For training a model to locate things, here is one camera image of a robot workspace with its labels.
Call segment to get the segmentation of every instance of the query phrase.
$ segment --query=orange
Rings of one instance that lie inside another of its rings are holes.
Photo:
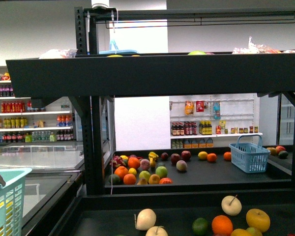
[[[136,157],[130,157],[128,160],[128,166],[130,168],[138,169],[140,167],[140,161]]]
[[[217,156],[214,153],[210,153],[210,154],[207,155],[207,161],[208,162],[215,162],[216,159],[217,159]]]
[[[133,185],[136,184],[137,178],[134,174],[126,174],[123,178],[123,183],[126,185]]]
[[[124,176],[125,176],[126,174],[128,174],[128,169],[125,168],[124,166],[119,166],[119,167],[115,170],[114,174],[118,175],[119,178],[120,178],[120,180],[123,181]]]
[[[230,236],[233,232],[232,221],[227,216],[218,215],[212,221],[212,231],[215,234]]]
[[[231,161],[232,160],[232,153],[230,151],[227,151],[224,153],[224,160]]]

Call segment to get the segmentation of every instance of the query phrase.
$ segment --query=blue plastic basket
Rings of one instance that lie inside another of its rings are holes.
[[[259,136],[258,145],[239,143],[242,137]],[[241,135],[237,143],[230,144],[232,163],[246,173],[261,173],[266,171],[267,159],[270,150],[262,147],[262,137],[258,134]]]
[[[0,236],[20,236],[22,230],[25,176],[31,168],[0,170]]]

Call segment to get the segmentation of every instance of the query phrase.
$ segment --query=yellow apple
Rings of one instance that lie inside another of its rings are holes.
[[[249,227],[255,227],[261,233],[266,232],[270,228],[270,217],[267,213],[260,209],[250,209],[246,214],[246,221]]]
[[[236,216],[241,212],[241,202],[237,198],[237,195],[235,197],[226,196],[223,198],[221,205],[223,211],[230,216]]]

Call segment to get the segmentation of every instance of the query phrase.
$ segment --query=white shelf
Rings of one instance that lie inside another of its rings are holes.
[[[212,135],[184,135],[184,136],[171,136],[171,139],[197,139],[197,138],[222,138],[222,137],[239,137],[262,133],[248,133],[248,134],[212,134]]]
[[[239,137],[239,136],[247,136],[247,135],[254,135],[254,134],[262,135],[262,133],[248,133],[248,134],[216,134],[216,137],[217,137],[217,138],[220,138],[220,137]]]
[[[10,80],[0,80],[0,84],[10,84]]]
[[[41,131],[41,130],[62,130],[62,129],[73,129],[73,126],[68,126],[68,127],[44,127],[44,128],[15,128],[15,129],[0,129],[0,132]]]
[[[0,97],[0,100],[30,99],[30,97]]]
[[[181,135],[181,136],[171,136],[171,139],[198,139],[198,138],[214,138],[216,137],[216,134],[212,135]]]
[[[70,111],[55,112],[22,112],[22,113],[0,113],[1,116],[31,116],[31,115],[48,115],[48,114],[69,114]]]

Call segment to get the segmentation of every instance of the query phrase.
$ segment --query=hanging snack package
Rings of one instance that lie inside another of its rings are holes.
[[[204,112],[205,107],[204,107],[204,101],[196,101],[196,111],[197,112]]]
[[[225,129],[225,125],[226,125],[226,121],[225,120],[220,120],[219,121],[219,126],[221,127],[221,129]]]
[[[213,116],[214,116],[214,119],[221,119],[220,102],[214,102]]]
[[[193,115],[194,104],[193,101],[185,101],[185,114]]]

